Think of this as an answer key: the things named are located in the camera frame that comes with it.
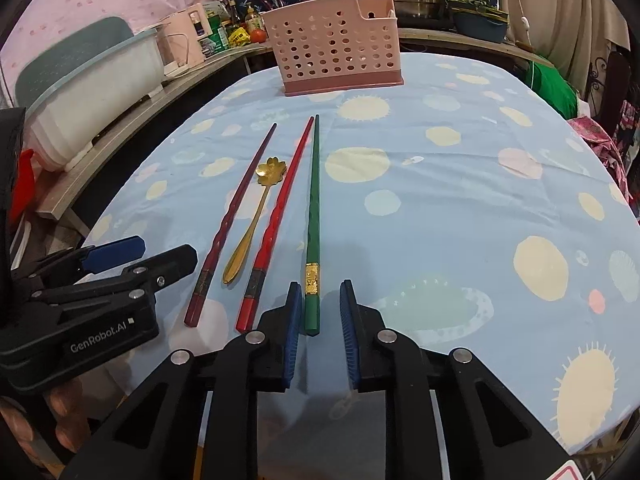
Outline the person's left hand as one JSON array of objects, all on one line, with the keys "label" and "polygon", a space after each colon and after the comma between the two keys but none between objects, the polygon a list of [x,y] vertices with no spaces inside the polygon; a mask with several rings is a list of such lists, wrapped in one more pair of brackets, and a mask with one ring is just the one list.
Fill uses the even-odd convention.
[{"label": "person's left hand", "polygon": [[52,472],[92,437],[79,378],[36,398],[19,401],[1,393],[1,416],[17,444],[37,467]]}]

